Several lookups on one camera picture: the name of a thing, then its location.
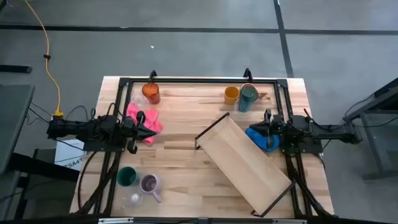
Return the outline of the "white labelled box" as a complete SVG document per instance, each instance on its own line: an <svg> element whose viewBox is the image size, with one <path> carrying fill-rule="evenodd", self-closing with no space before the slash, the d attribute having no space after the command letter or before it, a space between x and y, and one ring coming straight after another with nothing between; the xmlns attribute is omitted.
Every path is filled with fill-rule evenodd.
<svg viewBox="0 0 398 224"><path fill-rule="evenodd" d="M82 151L84 143L77 139L57 142L55 164L79 171L86 152Z"/></svg>

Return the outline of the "black floor bar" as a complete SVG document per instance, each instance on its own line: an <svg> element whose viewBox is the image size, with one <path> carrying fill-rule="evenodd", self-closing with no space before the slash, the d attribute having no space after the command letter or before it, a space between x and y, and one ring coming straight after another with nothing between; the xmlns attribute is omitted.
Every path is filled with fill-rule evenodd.
<svg viewBox="0 0 398 224"><path fill-rule="evenodd" d="M20 65L0 65L0 72L31 73L32 67Z"/></svg>

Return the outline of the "yellow cup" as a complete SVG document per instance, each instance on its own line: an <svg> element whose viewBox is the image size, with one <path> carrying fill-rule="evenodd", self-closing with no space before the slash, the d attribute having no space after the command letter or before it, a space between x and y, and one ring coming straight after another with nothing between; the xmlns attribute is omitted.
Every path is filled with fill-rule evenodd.
<svg viewBox="0 0 398 224"><path fill-rule="evenodd" d="M224 90L224 103L234 105L239 98L239 89L236 86L228 86Z"/></svg>

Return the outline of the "teal faceted tall tumbler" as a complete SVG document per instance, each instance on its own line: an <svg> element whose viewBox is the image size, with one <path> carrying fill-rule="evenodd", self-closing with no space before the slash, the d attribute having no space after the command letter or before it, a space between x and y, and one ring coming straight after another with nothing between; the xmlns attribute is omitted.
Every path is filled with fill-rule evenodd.
<svg viewBox="0 0 398 224"><path fill-rule="evenodd" d="M247 112L258 97L259 93L254 85L243 84L239 89L238 110L240 112Z"/></svg>

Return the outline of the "wooden shelf with black legs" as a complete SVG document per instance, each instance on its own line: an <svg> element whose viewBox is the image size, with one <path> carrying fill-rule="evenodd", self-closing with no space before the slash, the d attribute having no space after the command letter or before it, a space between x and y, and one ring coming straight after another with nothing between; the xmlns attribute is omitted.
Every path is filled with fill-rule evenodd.
<svg viewBox="0 0 398 224"><path fill-rule="evenodd" d="M229 117L224 114L195 138L220 171L252 206L251 215L264 217L294 183Z"/></svg>

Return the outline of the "clear plastic cup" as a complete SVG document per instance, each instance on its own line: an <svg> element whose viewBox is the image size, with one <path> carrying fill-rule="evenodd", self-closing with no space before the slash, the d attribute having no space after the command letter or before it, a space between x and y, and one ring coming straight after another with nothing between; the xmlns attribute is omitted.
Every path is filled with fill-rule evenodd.
<svg viewBox="0 0 398 224"><path fill-rule="evenodd" d="M147 98L142 94L132 94L131 103L140 109L150 104Z"/></svg>
<svg viewBox="0 0 398 224"><path fill-rule="evenodd" d="M124 209L138 207L143 200L143 196L139 192L131 192L122 198L122 207Z"/></svg>

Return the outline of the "grey desk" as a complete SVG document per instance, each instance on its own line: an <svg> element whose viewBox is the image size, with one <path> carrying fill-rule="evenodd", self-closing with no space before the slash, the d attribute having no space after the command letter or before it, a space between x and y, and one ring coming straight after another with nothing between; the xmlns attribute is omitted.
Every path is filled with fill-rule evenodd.
<svg viewBox="0 0 398 224"><path fill-rule="evenodd" d="M0 175L14 152L35 87L0 85Z"/></svg>

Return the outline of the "lavender mug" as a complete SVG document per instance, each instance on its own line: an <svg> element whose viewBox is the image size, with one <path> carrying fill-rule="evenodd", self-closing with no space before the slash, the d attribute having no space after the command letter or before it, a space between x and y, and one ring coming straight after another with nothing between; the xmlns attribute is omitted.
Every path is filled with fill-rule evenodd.
<svg viewBox="0 0 398 224"><path fill-rule="evenodd" d="M152 195L157 203L162 202L160 196L162 190L162 181L158 176L154 174L147 174L143 176L139 182L139 187L143 193Z"/></svg>

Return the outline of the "dark desk frame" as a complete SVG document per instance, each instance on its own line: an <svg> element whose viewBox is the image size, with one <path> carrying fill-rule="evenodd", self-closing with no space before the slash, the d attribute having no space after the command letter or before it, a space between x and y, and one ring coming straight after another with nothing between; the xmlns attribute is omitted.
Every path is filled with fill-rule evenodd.
<svg viewBox="0 0 398 224"><path fill-rule="evenodd" d="M343 119L349 123L360 119L368 140L376 171L364 180L398 177L398 78L353 104Z"/></svg>

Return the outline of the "dark green cup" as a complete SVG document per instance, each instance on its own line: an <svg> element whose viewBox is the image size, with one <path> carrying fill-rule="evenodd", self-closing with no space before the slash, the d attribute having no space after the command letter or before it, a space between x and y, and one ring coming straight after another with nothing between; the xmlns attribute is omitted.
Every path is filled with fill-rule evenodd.
<svg viewBox="0 0 398 224"><path fill-rule="evenodd" d="M133 167L123 167L117 174L117 182L122 187L139 184L139 174Z"/></svg>

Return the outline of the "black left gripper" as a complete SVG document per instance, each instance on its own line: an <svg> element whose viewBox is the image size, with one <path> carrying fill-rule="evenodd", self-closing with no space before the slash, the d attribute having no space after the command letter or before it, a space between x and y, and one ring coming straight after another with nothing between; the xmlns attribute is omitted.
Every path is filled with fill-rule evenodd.
<svg viewBox="0 0 398 224"><path fill-rule="evenodd" d="M157 133L144 126L145 115L143 111L139 111L136 115L137 121L134 121L132 117L127 117L123 122L121 132L125 138L127 138L127 151L130 154L137 153L136 141L142 141Z"/></svg>

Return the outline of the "blue towel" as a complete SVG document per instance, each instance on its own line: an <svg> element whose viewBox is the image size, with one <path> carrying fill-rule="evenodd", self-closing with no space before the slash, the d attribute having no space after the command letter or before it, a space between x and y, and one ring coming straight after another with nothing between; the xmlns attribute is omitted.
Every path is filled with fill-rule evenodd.
<svg viewBox="0 0 398 224"><path fill-rule="evenodd" d="M273 152L280 144L278 135L263 136L252 128L245 130L246 135L263 151Z"/></svg>

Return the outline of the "orange faceted tumbler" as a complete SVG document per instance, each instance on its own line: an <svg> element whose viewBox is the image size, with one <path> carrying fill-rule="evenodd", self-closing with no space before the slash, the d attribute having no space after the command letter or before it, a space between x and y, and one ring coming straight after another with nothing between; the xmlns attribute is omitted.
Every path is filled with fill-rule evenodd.
<svg viewBox="0 0 398 224"><path fill-rule="evenodd" d="M142 94L153 105L160 102L159 86L156 83L150 82L143 85Z"/></svg>

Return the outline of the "black metal table frame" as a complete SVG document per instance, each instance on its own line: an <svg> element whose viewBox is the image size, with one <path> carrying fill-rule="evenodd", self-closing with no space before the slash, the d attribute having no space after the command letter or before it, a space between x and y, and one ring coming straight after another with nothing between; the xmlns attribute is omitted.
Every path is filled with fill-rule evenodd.
<svg viewBox="0 0 398 224"><path fill-rule="evenodd" d="M228 86L241 86L245 78L155 77L160 88L156 105L162 132L151 146L138 145L136 154L124 152L121 167L131 166L141 175L155 174L162 181L161 203L143 195L138 207L124 209L122 198L138 187L114 188L111 214L114 217L203 217L248 218L251 206L217 168L205 151L195 149L195 137L224 114L241 128L259 122L266 109L284 115L310 112L307 91L301 78L255 78L259 92L270 100L258 99L242 113L224 103Z"/></svg>

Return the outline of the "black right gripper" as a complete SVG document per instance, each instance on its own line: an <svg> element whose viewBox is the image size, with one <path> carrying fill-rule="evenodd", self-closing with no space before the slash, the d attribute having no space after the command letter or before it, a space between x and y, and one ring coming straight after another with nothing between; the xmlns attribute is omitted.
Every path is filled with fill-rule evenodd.
<svg viewBox="0 0 398 224"><path fill-rule="evenodd" d="M251 124L251 136L266 136L268 149L277 149L279 146L289 146L292 138L289 136L289 126L284 121L282 115L272 115L270 109L266 109L264 113L265 122Z"/></svg>

